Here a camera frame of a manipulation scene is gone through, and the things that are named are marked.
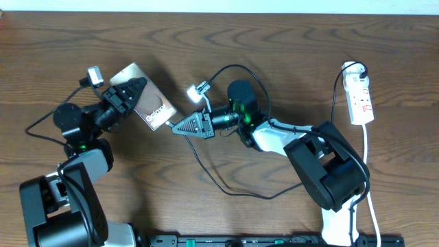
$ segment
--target white wall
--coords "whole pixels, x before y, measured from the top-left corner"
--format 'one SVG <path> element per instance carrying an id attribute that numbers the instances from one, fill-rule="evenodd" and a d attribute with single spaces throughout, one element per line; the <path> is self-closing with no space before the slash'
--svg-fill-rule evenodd
<path id="1" fill-rule="evenodd" d="M 0 9 L 5 11 L 439 14 L 439 0 L 1 0 Z"/>

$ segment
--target white cable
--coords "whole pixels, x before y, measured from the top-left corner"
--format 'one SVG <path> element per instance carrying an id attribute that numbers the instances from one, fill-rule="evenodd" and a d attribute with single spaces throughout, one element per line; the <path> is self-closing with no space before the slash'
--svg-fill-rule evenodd
<path id="1" fill-rule="evenodd" d="M 363 140 L 364 140 L 363 162 L 364 164 L 366 164 L 368 160 L 368 133 L 366 131 L 366 125 L 363 124 L 361 126 L 363 127 Z M 381 235 L 379 233 L 377 216 L 375 215 L 375 210 L 373 209 L 370 192 L 368 193 L 367 197 L 368 197 L 370 216 L 372 217 L 373 226 L 375 228 L 375 234 L 377 235 L 377 247 L 381 247 Z"/>

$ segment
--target white power strip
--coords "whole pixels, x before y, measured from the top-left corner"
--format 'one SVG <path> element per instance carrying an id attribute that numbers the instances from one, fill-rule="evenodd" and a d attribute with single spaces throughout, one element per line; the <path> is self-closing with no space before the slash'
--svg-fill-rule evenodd
<path id="1" fill-rule="evenodd" d="M 354 62 L 345 62 L 342 69 Z M 349 116 L 355 125 L 366 124 L 374 119 L 369 94 L 369 77 L 360 78 L 365 71 L 362 64 L 354 64 L 343 71 L 343 87 L 348 99 Z"/>

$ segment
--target table surface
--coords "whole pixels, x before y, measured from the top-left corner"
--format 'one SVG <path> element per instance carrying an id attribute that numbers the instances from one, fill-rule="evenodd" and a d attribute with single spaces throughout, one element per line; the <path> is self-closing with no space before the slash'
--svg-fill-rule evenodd
<path id="1" fill-rule="evenodd" d="M 439 236 L 439 18 L 313 14 L 163 14 L 6 12 L 0 20 L 0 246 L 26 246 L 19 185 L 54 171 L 62 148 L 26 136 L 26 126 L 78 87 L 88 67 L 108 81 L 137 62 L 178 108 L 196 106 L 186 88 L 227 64 L 244 64 L 263 81 L 273 115 L 316 125 L 331 114 L 333 82 L 347 60 L 368 65 L 375 120 L 368 124 L 371 192 L 383 234 L 407 246 L 437 246 Z M 251 79 L 229 69 L 212 84 L 212 105 L 227 85 Z M 255 86 L 261 107 L 262 91 Z M 337 89 L 335 125 L 361 155 L 360 126 L 350 124 Z M 72 102 L 98 102 L 91 90 Z M 34 132 L 62 140 L 51 119 Z M 230 197 L 209 180 L 183 137 L 156 132 L 136 115 L 105 134 L 114 167 L 95 184 L 109 220 L 147 233 L 283 235 L 319 232 L 320 208 L 303 187 L 275 200 Z M 200 158 L 234 191 L 272 195 L 299 183 L 287 158 L 247 149 L 237 135 L 192 139 Z M 375 234 L 367 203 L 358 229 Z"/>

